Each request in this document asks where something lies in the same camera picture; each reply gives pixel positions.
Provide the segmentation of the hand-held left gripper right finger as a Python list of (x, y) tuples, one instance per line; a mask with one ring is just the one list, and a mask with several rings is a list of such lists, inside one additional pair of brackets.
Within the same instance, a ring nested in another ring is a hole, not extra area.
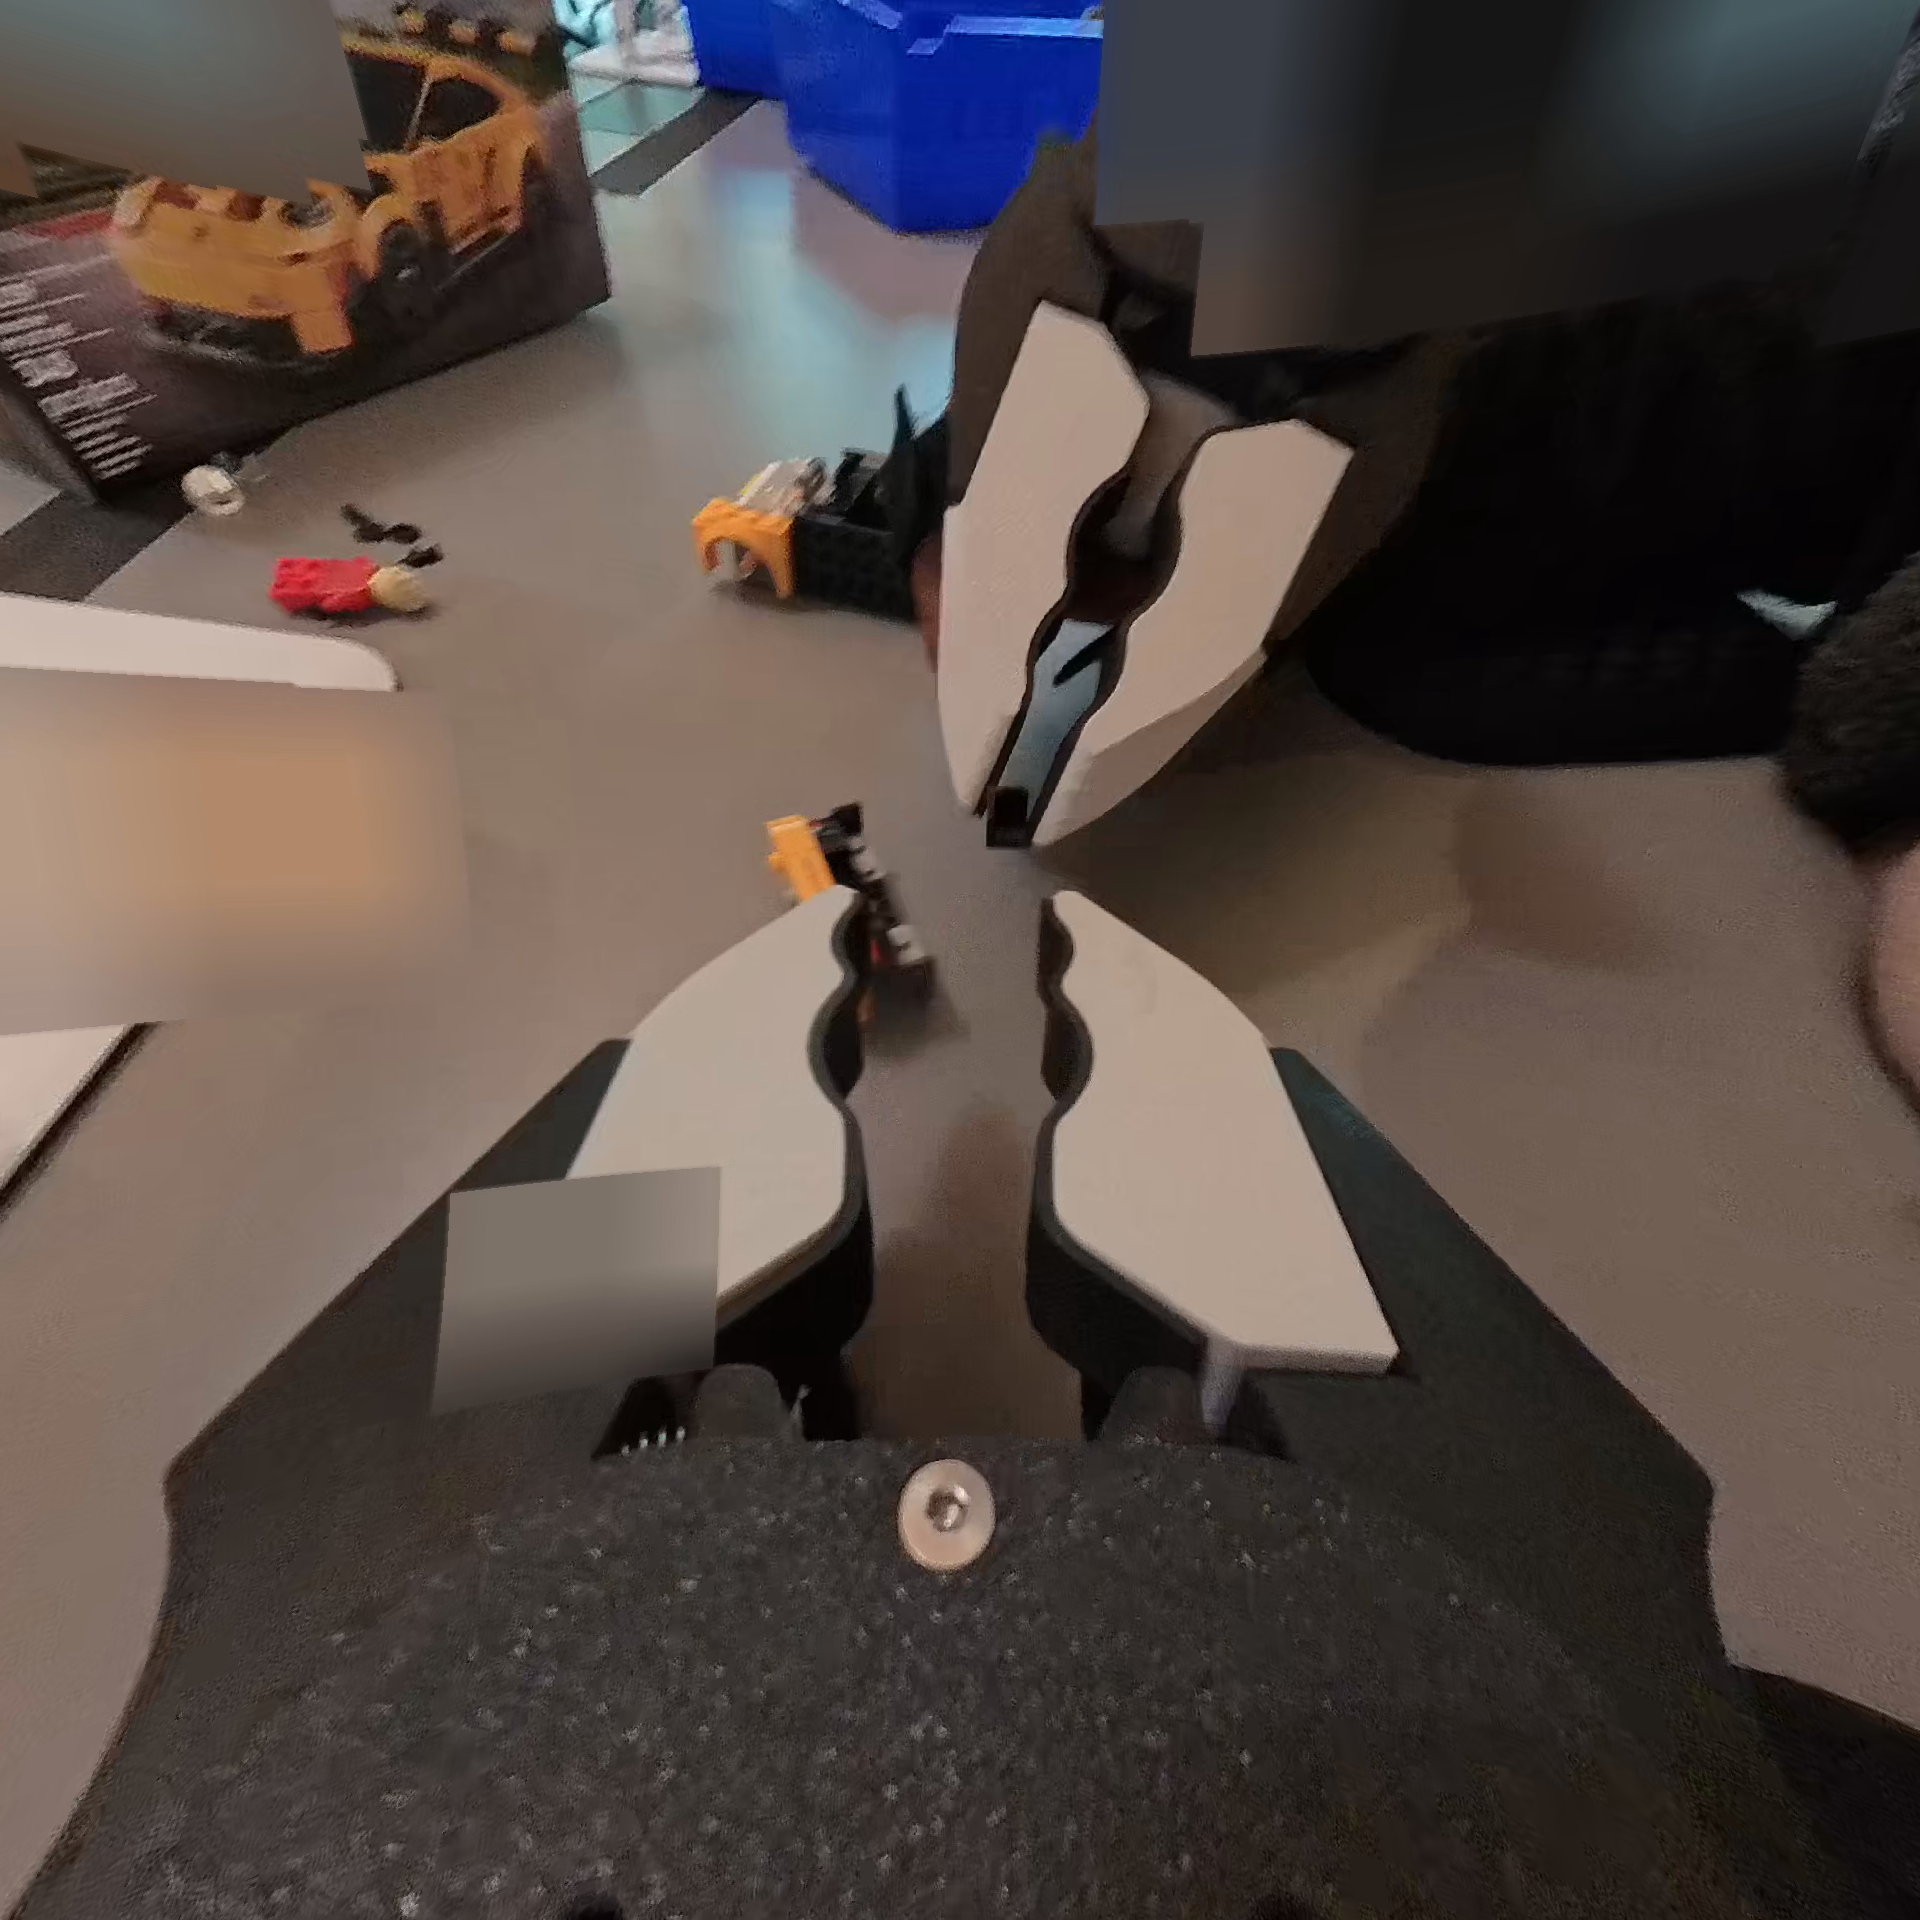
[(1043, 901), (1039, 995), (1025, 1306), (1084, 1402), (1170, 1369), (1224, 1428), (1248, 1378), (1386, 1380), (1400, 1346), (1261, 1027), (1081, 891)]

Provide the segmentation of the orange black lego car section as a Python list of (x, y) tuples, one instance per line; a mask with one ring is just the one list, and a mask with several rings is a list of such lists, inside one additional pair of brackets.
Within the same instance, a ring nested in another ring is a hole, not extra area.
[(866, 811), (845, 803), (827, 813), (786, 813), (766, 825), (766, 870), (792, 904), (819, 891), (845, 888), (859, 901), (858, 967), (863, 979), (863, 1019), (881, 1008), (931, 1008), (934, 967), (891, 870), (877, 858)]

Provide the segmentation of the person's right forearm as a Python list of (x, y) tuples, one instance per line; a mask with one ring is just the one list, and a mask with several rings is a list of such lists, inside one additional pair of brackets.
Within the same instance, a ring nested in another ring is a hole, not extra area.
[(1906, 351), (1727, 290), (1502, 325), (1405, 514), (1292, 649), (1345, 718), (1480, 763), (1769, 756), (1901, 461)]

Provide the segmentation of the red lego minifigure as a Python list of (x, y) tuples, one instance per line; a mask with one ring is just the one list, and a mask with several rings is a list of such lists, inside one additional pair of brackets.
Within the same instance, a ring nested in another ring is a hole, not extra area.
[(272, 567), (269, 604), (321, 623), (408, 617), (430, 612), (430, 588), (400, 564), (286, 557)]

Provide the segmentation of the white rounded board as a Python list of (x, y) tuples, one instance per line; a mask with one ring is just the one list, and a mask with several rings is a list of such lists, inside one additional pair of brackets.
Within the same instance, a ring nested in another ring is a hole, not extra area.
[[(394, 693), (374, 647), (326, 632), (259, 632), (3, 593), (3, 669), (293, 685)], [(3, 1039), (3, 1198), (58, 1150), (144, 1027), (69, 1027)]]

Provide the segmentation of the blue plastic bin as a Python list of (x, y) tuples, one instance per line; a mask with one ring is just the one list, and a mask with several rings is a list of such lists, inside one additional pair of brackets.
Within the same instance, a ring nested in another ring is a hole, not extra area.
[(989, 226), (1097, 110), (1097, 3), (682, 3), (702, 86), (783, 110), (808, 175), (895, 234)]

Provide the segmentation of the lego set box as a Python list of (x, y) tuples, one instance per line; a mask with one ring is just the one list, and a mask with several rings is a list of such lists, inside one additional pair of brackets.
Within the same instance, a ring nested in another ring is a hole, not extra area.
[(90, 499), (611, 296), (569, 3), (3, 3), (3, 450)]

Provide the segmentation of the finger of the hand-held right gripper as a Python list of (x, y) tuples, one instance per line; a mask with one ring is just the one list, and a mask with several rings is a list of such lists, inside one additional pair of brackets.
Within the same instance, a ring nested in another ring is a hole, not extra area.
[(1146, 419), (1148, 395), (1106, 325), (1039, 306), (942, 537), (938, 722), (975, 816), (995, 809), (1030, 661), (1065, 609), (1077, 529), (1132, 468)]
[(1051, 849), (1157, 779), (1256, 677), (1350, 449), (1305, 419), (1218, 430), (1167, 490), (1174, 557), (1125, 626), (1111, 688), (1058, 756), (1030, 846)]

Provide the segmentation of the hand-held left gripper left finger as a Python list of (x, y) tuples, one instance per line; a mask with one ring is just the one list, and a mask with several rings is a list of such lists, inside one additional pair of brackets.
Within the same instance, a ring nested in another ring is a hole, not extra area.
[(859, 1078), (866, 907), (827, 888), (662, 997), (627, 1034), (569, 1179), (716, 1167), (716, 1362), (792, 1404), (849, 1402), (877, 1294)]

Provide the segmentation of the black lego car chassis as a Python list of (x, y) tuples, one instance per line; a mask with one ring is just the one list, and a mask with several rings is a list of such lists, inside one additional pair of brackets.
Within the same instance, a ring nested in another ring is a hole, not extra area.
[(917, 623), (913, 564), (944, 506), (934, 431), (891, 450), (775, 461), (691, 519), (705, 575), (790, 605)]

